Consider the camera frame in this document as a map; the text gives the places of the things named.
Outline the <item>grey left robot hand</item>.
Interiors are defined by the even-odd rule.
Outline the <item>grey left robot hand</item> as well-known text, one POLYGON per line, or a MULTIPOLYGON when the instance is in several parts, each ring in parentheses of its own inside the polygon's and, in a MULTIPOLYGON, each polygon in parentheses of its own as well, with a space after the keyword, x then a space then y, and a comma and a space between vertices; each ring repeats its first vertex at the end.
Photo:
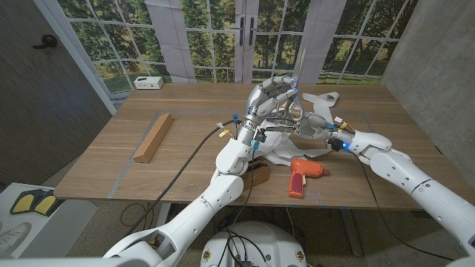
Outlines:
POLYGON ((250 145, 257 126, 284 100, 296 96, 298 80, 290 76, 274 76, 254 86, 246 102, 243 122, 237 133, 237 141, 250 145))

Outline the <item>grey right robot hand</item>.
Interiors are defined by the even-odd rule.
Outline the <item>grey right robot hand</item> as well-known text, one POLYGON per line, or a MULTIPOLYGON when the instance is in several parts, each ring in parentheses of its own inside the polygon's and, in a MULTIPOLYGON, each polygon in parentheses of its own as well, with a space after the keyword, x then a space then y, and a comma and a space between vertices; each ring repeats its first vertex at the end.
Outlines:
POLYGON ((302 139, 322 139, 333 151, 348 150, 356 130, 344 125, 328 122, 322 115, 302 110, 278 111, 267 117, 265 132, 294 134, 302 139))

